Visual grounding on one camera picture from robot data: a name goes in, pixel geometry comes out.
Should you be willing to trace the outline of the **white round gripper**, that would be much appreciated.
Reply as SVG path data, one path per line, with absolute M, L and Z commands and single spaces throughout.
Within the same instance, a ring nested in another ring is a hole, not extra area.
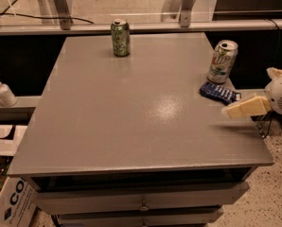
M 265 115 L 270 110 L 282 114 L 282 69 L 269 67 L 267 74 L 272 80 L 266 87 L 266 96 L 253 96 L 229 104 L 221 113 L 229 118 Z

